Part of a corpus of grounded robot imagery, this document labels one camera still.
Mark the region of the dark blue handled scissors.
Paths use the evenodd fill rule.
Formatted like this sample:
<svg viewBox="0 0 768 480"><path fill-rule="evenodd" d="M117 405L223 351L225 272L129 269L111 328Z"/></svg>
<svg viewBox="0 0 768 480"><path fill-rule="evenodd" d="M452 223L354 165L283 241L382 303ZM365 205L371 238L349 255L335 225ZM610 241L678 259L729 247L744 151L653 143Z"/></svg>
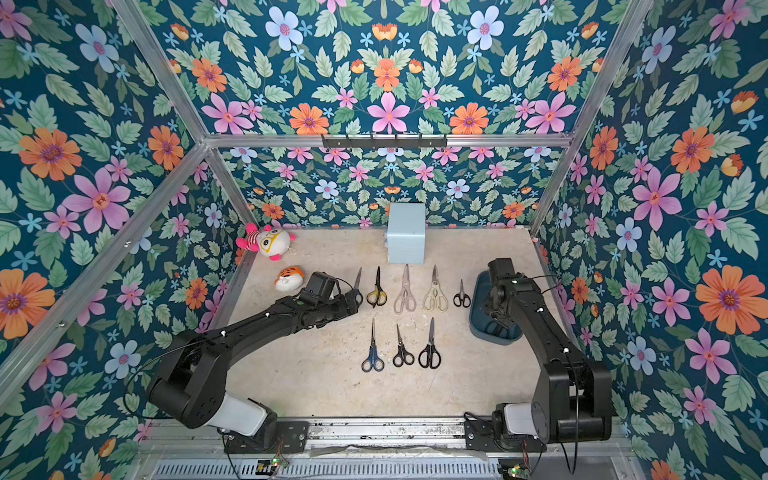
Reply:
<svg viewBox="0 0 768 480"><path fill-rule="evenodd" d="M359 289L360 281L361 281L361 276L362 276L362 268L359 268L358 271L357 271L355 282L353 284L353 288L352 288L352 293L354 294L355 301L356 301L357 304L360 304L363 301L363 295L362 295L362 293L360 292L360 289Z"/></svg>

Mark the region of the teal plastic storage box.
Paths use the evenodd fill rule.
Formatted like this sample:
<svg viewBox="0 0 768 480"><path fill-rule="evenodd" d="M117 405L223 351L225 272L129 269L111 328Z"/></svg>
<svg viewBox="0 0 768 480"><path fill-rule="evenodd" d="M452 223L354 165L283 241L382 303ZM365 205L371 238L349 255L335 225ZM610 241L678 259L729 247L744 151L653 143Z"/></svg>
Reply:
<svg viewBox="0 0 768 480"><path fill-rule="evenodd" d="M469 313L470 332L477 338L493 344L511 345L522 337L522 331L517 325L505 326L483 310L490 290L491 279L489 272L485 270L477 276L473 291Z"/></svg>

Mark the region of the small all black scissors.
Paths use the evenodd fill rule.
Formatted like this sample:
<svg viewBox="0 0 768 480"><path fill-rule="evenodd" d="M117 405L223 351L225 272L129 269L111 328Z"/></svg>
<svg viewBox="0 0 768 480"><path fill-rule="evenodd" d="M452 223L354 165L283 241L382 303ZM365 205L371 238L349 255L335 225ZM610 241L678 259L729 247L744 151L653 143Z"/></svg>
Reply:
<svg viewBox="0 0 768 480"><path fill-rule="evenodd" d="M452 298L453 305L456 308L470 308L472 304L471 297L465 291L464 281L460 280L459 290Z"/></svg>

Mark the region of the yellow black handled scissors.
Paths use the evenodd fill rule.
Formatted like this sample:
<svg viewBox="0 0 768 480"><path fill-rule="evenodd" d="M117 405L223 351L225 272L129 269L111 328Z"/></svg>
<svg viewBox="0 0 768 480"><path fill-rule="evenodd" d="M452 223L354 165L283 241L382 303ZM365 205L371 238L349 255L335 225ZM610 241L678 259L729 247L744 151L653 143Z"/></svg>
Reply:
<svg viewBox="0 0 768 480"><path fill-rule="evenodd" d="M376 269L376 276L374 282L374 288L366 295L366 302L372 307L376 308L384 306L387 303L388 297L381 285L381 268Z"/></svg>

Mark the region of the cream kitchen scissors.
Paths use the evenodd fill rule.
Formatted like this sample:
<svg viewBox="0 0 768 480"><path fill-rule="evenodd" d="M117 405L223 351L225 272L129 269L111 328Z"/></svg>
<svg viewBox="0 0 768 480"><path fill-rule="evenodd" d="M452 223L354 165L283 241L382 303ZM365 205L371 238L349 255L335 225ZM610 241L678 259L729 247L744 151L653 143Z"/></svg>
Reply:
<svg viewBox="0 0 768 480"><path fill-rule="evenodd" d="M423 299L422 306L425 311L445 312L448 310L449 302L442 291L437 266L434 266L432 269L431 283Z"/></svg>

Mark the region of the blue grey handled scissors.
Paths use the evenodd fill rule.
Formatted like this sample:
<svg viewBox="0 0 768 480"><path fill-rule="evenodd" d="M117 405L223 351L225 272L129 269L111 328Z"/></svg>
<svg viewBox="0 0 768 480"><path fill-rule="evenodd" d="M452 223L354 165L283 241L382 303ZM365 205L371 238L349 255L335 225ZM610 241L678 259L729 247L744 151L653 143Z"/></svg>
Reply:
<svg viewBox="0 0 768 480"><path fill-rule="evenodd" d="M378 355L375 336L375 320L372 320L368 355L361 363L361 370L364 373L369 373L372 371L381 372L384 370L384 368L385 362Z"/></svg>

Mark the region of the pink kitchen scissors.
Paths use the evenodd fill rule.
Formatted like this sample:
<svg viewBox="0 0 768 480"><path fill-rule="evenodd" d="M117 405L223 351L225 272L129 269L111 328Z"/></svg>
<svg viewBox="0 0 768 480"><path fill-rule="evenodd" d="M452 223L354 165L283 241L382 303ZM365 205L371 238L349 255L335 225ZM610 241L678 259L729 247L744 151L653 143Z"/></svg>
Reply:
<svg viewBox="0 0 768 480"><path fill-rule="evenodd" d="M404 312L412 313L416 310L416 307L417 301L411 290L410 269L409 265L406 264L403 270L401 289L393 303L393 311L397 315Z"/></svg>

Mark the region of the black grey slim scissors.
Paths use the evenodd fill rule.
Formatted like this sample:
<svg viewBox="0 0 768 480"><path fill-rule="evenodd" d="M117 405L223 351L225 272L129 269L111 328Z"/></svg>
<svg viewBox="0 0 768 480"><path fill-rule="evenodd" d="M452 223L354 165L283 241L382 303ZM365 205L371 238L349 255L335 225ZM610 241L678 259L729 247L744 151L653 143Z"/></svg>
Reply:
<svg viewBox="0 0 768 480"><path fill-rule="evenodd" d="M397 332L397 351L392 359L393 366L396 368L401 368L403 366L413 365L415 362L415 357L412 353L410 353L406 349L401 332L400 332L399 325L396 325L396 332Z"/></svg>

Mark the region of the black grey handled scissors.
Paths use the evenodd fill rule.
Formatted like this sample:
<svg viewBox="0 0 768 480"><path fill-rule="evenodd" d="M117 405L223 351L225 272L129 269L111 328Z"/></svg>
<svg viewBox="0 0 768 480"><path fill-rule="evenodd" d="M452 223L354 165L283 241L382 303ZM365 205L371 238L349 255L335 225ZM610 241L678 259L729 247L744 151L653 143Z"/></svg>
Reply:
<svg viewBox="0 0 768 480"><path fill-rule="evenodd" d="M435 319L430 319L428 340L424 349L418 355L418 363L424 369L438 369L442 363L442 357L435 345Z"/></svg>

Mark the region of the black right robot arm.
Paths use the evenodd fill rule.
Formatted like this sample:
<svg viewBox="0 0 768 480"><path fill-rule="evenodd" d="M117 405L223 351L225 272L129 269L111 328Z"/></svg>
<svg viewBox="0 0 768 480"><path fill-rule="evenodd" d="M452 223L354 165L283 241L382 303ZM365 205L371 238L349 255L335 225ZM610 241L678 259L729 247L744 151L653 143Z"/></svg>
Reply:
<svg viewBox="0 0 768 480"><path fill-rule="evenodd" d="M529 402L496 407L496 438L529 436L544 444L608 440L614 409L607 367L572 343L547 308L541 288L517 272L511 259L490 261L488 273L491 288L484 312L504 326L518 327L540 366Z"/></svg>

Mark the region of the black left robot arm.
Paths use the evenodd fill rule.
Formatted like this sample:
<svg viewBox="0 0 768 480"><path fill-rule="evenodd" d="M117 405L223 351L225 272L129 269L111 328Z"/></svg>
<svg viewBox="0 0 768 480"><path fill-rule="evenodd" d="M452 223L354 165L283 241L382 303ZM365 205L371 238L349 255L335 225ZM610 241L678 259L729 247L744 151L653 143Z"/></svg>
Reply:
<svg viewBox="0 0 768 480"><path fill-rule="evenodd" d="M234 324L204 333L174 337L156 367L147 400L189 429L211 426L255 437L272 421L266 406L227 391L231 367L256 350L303 330L319 329L358 313L363 296L359 283L314 272L293 296Z"/></svg>

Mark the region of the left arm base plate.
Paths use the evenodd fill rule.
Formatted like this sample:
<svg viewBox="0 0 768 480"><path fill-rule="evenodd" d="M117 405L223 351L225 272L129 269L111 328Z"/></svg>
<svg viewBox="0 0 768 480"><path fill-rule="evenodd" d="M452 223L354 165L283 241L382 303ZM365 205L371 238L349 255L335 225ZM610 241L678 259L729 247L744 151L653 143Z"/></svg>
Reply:
<svg viewBox="0 0 768 480"><path fill-rule="evenodd" d="M309 423L306 421L276 420L266 422L255 436L239 433L224 435L227 454L295 454L302 453L308 440Z"/></svg>

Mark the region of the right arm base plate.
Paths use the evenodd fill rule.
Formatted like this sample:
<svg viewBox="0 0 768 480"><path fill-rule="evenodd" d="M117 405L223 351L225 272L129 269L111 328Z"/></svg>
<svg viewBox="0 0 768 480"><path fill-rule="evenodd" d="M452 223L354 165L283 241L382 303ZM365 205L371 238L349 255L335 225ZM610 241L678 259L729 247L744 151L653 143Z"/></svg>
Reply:
<svg viewBox="0 0 768 480"><path fill-rule="evenodd" d="M481 417L465 412L463 428L469 450L534 454L547 450L547 446L534 436L509 433L501 417Z"/></svg>

